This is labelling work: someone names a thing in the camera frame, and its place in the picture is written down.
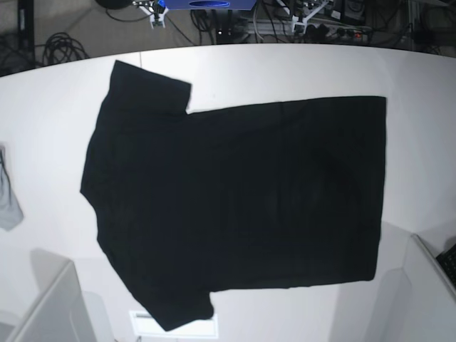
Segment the black T-shirt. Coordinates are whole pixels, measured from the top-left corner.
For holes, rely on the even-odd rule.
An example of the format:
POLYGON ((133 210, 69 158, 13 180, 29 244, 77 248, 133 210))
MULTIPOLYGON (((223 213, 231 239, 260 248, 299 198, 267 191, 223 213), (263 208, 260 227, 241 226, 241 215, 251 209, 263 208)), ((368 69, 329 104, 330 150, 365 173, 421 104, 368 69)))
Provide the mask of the black T-shirt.
POLYGON ((157 323, 211 318, 212 292, 373 279, 387 100, 189 114, 190 93, 116 62, 81 180, 100 248, 157 323))

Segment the blue box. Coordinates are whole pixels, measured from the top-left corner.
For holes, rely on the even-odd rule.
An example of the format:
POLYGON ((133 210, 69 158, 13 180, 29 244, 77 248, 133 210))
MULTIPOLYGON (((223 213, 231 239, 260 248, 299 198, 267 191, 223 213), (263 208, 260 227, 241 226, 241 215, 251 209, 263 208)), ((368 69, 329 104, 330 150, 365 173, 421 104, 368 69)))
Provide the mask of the blue box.
POLYGON ((256 0, 164 0, 165 6, 170 10, 251 10, 256 2, 256 0))

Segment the white slotted table grommet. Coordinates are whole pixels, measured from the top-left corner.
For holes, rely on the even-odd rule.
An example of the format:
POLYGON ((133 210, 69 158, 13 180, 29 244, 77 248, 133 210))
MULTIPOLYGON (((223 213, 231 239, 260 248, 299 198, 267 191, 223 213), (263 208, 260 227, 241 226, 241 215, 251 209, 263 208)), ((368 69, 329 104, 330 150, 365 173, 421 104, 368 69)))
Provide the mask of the white slotted table grommet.
POLYGON ((197 320, 165 331, 150 314, 145 311, 130 311, 130 320, 136 336, 144 338, 174 338, 174 339, 218 339, 218 317, 215 314, 209 320, 197 320))

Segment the grey left partition panel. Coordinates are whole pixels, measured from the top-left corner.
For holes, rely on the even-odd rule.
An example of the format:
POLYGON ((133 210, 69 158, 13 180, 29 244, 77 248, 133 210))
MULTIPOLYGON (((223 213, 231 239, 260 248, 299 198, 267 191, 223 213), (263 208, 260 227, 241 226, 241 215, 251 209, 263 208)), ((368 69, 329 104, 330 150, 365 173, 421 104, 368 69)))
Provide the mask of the grey left partition panel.
POLYGON ((2 341, 114 341, 103 300, 81 288, 73 260, 1 246, 2 341))

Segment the grey partition panel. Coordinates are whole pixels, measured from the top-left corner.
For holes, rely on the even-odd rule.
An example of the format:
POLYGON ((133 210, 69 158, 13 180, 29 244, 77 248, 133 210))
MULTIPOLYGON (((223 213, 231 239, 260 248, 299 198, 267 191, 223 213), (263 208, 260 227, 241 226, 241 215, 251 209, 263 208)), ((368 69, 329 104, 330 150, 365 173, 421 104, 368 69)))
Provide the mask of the grey partition panel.
POLYGON ((1 246, 2 341, 114 341, 103 300, 81 288, 73 260, 1 246))
POLYGON ((365 340, 455 340, 455 288, 416 234, 382 278, 365 340))

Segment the grey cloth at table edge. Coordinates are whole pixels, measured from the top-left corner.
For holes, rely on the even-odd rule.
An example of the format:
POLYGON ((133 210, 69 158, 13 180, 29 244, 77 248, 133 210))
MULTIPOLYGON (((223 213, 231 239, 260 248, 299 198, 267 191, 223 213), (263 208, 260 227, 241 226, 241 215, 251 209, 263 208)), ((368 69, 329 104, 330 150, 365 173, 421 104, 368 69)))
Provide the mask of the grey cloth at table edge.
POLYGON ((16 198, 6 169, 5 147, 1 145, 1 228, 7 232, 17 227, 24 214, 16 198))

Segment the grey right partition panel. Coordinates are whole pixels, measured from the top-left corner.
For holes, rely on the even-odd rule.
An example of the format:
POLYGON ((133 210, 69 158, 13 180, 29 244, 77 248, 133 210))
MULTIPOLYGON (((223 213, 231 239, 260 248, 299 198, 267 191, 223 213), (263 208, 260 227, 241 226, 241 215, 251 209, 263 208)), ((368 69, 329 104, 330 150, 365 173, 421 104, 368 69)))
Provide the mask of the grey right partition panel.
POLYGON ((416 234, 382 278, 365 340, 455 340, 455 288, 416 234))

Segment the black keyboard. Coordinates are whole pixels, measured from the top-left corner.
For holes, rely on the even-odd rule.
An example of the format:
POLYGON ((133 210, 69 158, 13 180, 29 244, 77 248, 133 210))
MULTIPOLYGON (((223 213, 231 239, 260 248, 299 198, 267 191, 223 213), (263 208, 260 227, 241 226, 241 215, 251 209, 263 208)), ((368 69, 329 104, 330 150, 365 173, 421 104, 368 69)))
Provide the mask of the black keyboard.
POLYGON ((456 286, 456 245, 439 254, 436 259, 448 279, 456 286))

